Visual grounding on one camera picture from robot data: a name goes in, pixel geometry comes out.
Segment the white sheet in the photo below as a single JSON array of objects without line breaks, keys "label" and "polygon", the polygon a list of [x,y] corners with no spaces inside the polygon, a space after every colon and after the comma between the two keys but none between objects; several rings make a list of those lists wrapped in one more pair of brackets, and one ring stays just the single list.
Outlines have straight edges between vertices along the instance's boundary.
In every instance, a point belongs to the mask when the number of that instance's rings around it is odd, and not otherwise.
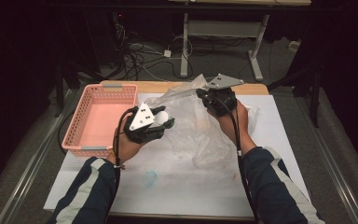
[{"label": "white sheet", "polygon": [[[139,94],[139,102],[160,94]],[[272,96],[239,95],[247,105],[261,106],[252,137],[261,147],[274,148],[283,158],[292,180],[309,198],[296,158]],[[87,158],[68,152],[44,209],[54,210],[58,200]],[[178,158],[163,140],[145,145],[121,172],[112,213],[128,215],[252,217],[241,183],[235,151],[232,163],[195,168],[191,158]]]}]

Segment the sleeve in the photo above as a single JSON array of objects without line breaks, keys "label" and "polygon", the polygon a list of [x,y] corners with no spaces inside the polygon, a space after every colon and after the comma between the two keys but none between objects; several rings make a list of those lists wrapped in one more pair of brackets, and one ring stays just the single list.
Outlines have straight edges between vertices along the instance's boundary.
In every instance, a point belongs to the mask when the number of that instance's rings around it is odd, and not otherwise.
[{"label": "sleeve", "polygon": [[324,223],[274,150],[253,148],[243,158],[243,171],[264,223]]},{"label": "sleeve", "polygon": [[48,223],[104,223],[117,192],[116,181],[110,161],[89,158]]}]

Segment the plastic bag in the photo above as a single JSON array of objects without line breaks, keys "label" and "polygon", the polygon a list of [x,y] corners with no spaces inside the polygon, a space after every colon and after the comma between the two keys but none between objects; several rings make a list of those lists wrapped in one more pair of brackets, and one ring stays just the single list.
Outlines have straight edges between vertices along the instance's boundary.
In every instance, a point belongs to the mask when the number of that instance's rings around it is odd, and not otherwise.
[{"label": "plastic bag", "polygon": [[[195,89],[203,88],[205,84],[203,75],[199,75],[191,83],[175,87],[159,98],[148,98],[145,101],[150,107],[166,106],[165,111],[175,118],[175,124],[164,133],[163,139],[168,140],[178,159],[191,158],[196,167],[224,164],[236,156],[234,144],[221,131],[218,121],[208,114],[195,92]],[[249,113],[249,126],[253,125],[252,130],[249,129],[250,133],[255,128],[255,120],[251,117],[257,111],[252,109],[252,114]]]}]

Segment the table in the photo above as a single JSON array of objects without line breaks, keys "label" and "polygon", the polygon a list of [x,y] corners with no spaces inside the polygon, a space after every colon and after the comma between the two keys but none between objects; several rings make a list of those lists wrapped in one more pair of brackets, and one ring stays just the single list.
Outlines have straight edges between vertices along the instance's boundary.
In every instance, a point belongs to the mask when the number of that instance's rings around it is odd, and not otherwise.
[{"label": "table", "polygon": [[[188,0],[170,0],[188,4]],[[309,6],[310,0],[198,0],[196,3],[220,3],[235,5],[267,5],[267,6]],[[183,53],[181,62],[181,77],[187,77],[188,65],[188,36],[189,35],[213,35],[213,36],[236,36],[236,37],[255,37],[255,48],[248,51],[250,64],[253,68],[255,79],[262,81],[260,66],[257,62],[257,52],[260,49],[264,32],[267,28],[269,15],[264,15],[261,22],[239,22],[239,21],[192,21],[188,19],[188,13],[185,13],[184,31],[183,31]]]},{"label": "table", "polygon": [[[138,100],[160,96],[177,82],[136,82]],[[247,105],[260,106],[252,137],[260,146],[273,147],[285,160],[293,181],[309,198],[296,158],[288,142],[273,97],[261,84],[234,88],[237,98]],[[208,169],[195,168],[191,158],[178,158],[168,150],[167,142],[156,140],[145,145],[127,161],[121,173],[120,187],[110,214],[142,217],[192,217],[253,219],[246,200],[235,151],[232,162]],[[65,194],[86,158],[68,152],[44,209],[53,210]]]}]

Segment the plastic basket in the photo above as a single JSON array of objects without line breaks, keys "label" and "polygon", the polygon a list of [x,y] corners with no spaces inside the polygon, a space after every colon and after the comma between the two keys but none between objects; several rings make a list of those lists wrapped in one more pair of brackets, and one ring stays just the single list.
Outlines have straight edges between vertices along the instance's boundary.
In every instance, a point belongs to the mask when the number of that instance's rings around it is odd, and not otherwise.
[{"label": "plastic basket", "polygon": [[76,156],[106,157],[113,145],[121,115],[137,103],[137,86],[92,84],[86,86],[62,141]]}]

